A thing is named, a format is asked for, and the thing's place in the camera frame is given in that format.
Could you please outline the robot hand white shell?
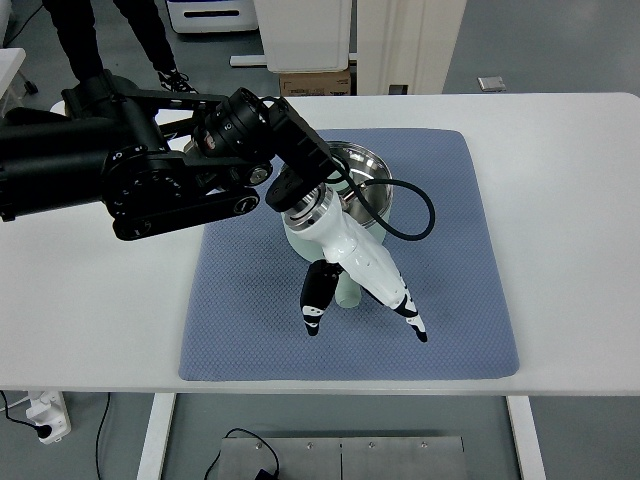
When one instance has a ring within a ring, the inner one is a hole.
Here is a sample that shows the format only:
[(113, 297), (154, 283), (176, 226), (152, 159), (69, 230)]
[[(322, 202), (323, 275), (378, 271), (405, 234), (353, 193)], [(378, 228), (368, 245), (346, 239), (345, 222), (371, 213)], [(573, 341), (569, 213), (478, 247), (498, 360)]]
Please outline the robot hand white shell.
[(339, 264), (351, 279), (381, 304), (405, 318), (422, 342), (425, 325), (390, 253), (364, 227), (340, 208), (332, 208), (310, 224), (288, 228), (296, 237), (320, 246), (324, 258)]

